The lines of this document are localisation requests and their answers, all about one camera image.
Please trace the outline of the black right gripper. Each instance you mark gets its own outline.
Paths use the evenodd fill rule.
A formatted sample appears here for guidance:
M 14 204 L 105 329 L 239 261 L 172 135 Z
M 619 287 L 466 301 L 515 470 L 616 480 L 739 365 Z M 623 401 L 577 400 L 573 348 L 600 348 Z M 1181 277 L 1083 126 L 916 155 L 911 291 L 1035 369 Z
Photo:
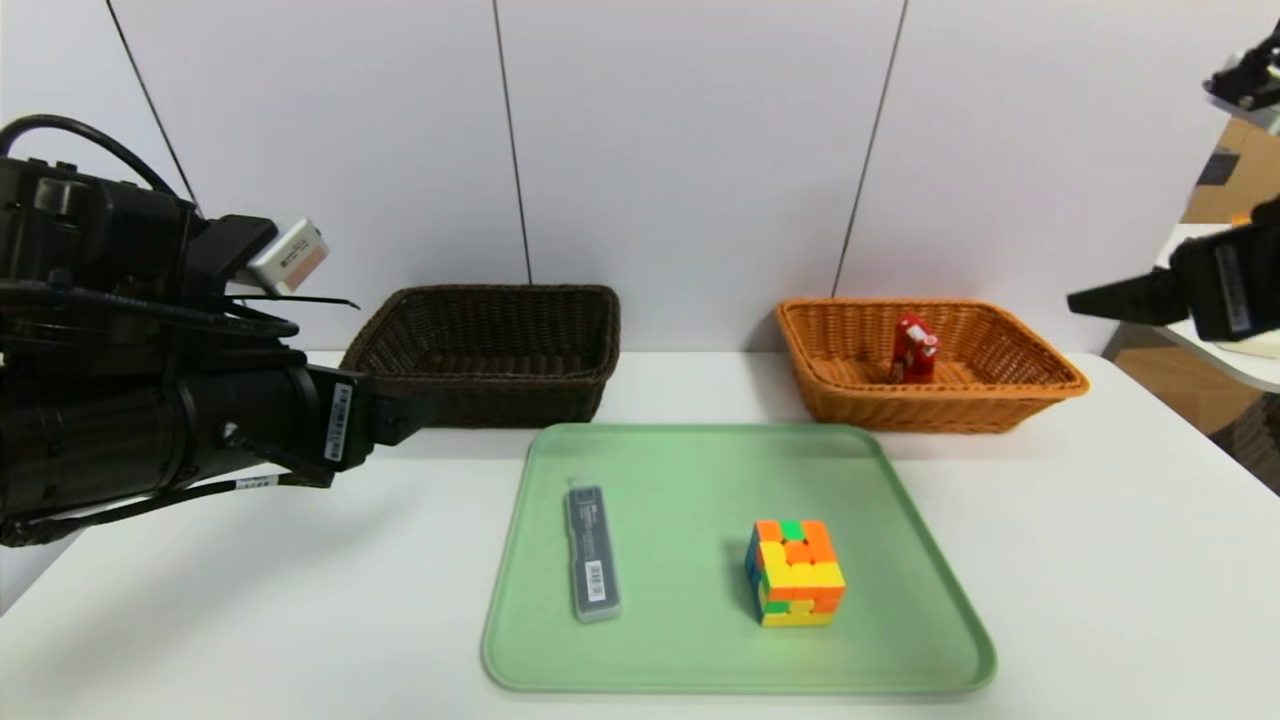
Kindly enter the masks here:
M 1204 342 L 1242 342 L 1279 328 L 1279 229 L 1274 223 L 1189 237 L 1167 268 L 1083 290 L 1068 309 L 1137 325 L 1192 319 Z

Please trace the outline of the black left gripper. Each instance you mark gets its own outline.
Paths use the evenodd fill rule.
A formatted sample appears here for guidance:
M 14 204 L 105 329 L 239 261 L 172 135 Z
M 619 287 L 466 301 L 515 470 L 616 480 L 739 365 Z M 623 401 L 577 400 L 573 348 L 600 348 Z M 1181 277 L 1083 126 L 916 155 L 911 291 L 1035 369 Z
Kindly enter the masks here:
M 365 461 L 376 445 L 453 427 L 456 389 L 426 382 L 375 380 L 329 366 L 237 372 L 215 395 L 214 471 L 274 464 L 291 473 L 339 473 Z

